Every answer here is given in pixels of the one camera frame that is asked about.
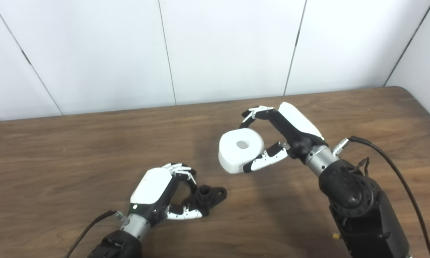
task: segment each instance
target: white object with hole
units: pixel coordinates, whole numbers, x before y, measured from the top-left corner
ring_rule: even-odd
[[[250,128],[242,128],[229,131],[221,136],[218,160],[228,173],[241,173],[243,165],[263,151],[262,137]]]

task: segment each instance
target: black cable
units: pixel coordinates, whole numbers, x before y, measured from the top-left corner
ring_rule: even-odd
[[[387,154],[383,150],[381,150],[379,147],[377,147],[376,145],[374,145],[372,142],[368,141],[367,139],[351,136],[348,140],[351,142],[358,142],[358,143],[367,145],[367,146],[375,149],[379,154],[381,154],[381,156],[387,161],[387,163],[389,163],[390,167],[392,167],[393,171],[395,172],[395,174],[397,174],[398,178],[400,178],[400,181],[403,184],[403,186],[405,187],[405,190],[408,193],[408,196],[410,197],[411,202],[414,206],[415,212],[417,214],[417,219],[419,220],[420,227],[422,228],[422,232],[424,234],[425,244],[427,245],[428,253],[430,254],[430,238],[428,237],[428,232],[427,232],[427,228],[425,226],[424,218],[422,216],[422,213],[420,212],[419,206],[417,205],[417,202],[414,198],[414,195],[411,192],[410,187],[408,186],[408,183],[406,182],[405,178],[403,178],[403,175],[400,173],[397,166],[393,163],[393,161],[390,159],[390,157],[388,157]]]
[[[81,233],[81,235],[78,237],[78,239],[76,239],[76,241],[73,243],[73,245],[70,247],[69,251],[67,252],[67,254],[64,256],[64,258],[69,258],[69,256],[71,255],[71,253],[73,252],[73,250],[76,248],[76,246],[80,243],[80,241],[83,239],[83,237],[86,235],[86,233],[91,229],[92,226],[94,226],[97,222],[101,221],[102,219],[105,219],[107,217],[112,216],[113,214],[115,214],[117,211],[107,211],[104,214],[98,216],[96,219],[94,219],[93,222],[91,222],[91,224],[89,224],[86,229],[84,229],[84,231]]]

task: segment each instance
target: white fingertip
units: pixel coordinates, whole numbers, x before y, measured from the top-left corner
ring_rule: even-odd
[[[179,167],[181,170],[191,170],[190,167]]]

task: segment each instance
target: hole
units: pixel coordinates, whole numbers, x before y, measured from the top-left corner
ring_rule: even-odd
[[[201,188],[199,188],[199,192],[203,195],[209,194],[210,188],[208,186],[201,186]]]
[[[241,140],[239,142],[236,142],[236,145],[241,149],[247,149],[248,146],[250,146],[248,142],[243,142]]]

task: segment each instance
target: wall seam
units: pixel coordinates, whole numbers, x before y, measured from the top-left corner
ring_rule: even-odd
[[[51,100],[53,101],[54,105],[56,105],[56,108],[59,110],[59,112],[61,113],[61,116],[63,116],[64,114],[61,111],[61,108],[59,108],[59,105],[56,103],[56,101],[53,98],[53,95],[51,95],[51,93],[49,92],[48,88],[46,87],[45,83],[43,83],[43,80],[41,79],[40,75],[38,74],[38,72],[35,70],[35,67],[33,67],[33,64],[30,62],[29,57],[25,54],[24,50],[22,49],[22,47],[20,46],[19,42],[17,41],[16,37],[14,36],[14,34],[12,33],[10,27],[8,26],[8,24],[5,22],[5,20],[3,19],[2,14],[0,13],[0,19],[2,19],[3,24],[5,24],[8,32],[11,34],[11,36],[13,37],[14,41],[16,42],[17,46],[19,47],[20,51],[22,52],[22,54],[24,55],[24,57],[27,59],[27,62],[29,63],[30,67],[32,67],[33,72],[35,73],[35,75],[37,76],[38,80],[41,82],[41,84],[43,85],[43,88],[46,90],[46,92],[48,93],[49,97],[51,98]]]
[[[387,77],[386,82],[384,83],[384,85],[382,85],[383,87],[386,86],[387,82],[390,80],[390,77],[392,77],[393,72],[395,71],[395,69],[397,68],[397,66],[400,63],[401,59],[405,55],[406,51],[408,50],[408,47],[410,47],[410,44],[413,41],[413,38],[415,37],[415,35],[416,35],[417,31],[419,30],[420,26],[422,26],[422,23],[425,20],[425,18],[427,17],[429,11],[430,11],[430,6],[428,7],[427,11],[425,12],[424,16],[422,17],[422,20],[420,20],[420,23],[417,26],[416,30],[414,31],[413,35],[411,36],[410,40],[408,41],[408,44],[406,44],[405,49],[403,49],[403,52],[401,53],[400,57],[398,58],[398,61],[395,63],[395,66],[393,66],[393,69],[390,72],[389,76]]]
[[[306,5],[307,5],[307,0],[305,0],[304,2],[304,6],[302,8],[302,14],[301,14],[301,20],[300,20],[300,26],[298,27],[298,33],[296,34],[296,41],[295,41],[295,46],[293,48],[293,54],[292,54],[292,60],[290,61],[290,67],[288,68],[288,75],[287,75],[287,80],[285,81],[285,88],[283,90],[283,96],[285,96],[285,93],[287,92],[287,87],[288,87],[288,80],[290,79],[290,73],[292,71],[292,64],[293,64],[293,59],[295,58],[295,53],[296,53],[296,46],[298,45],[298,40],[300,38],[300,32],[301,32],[301,25],[302,25],[302,20],[304,18],[304,13],[306,10]]]

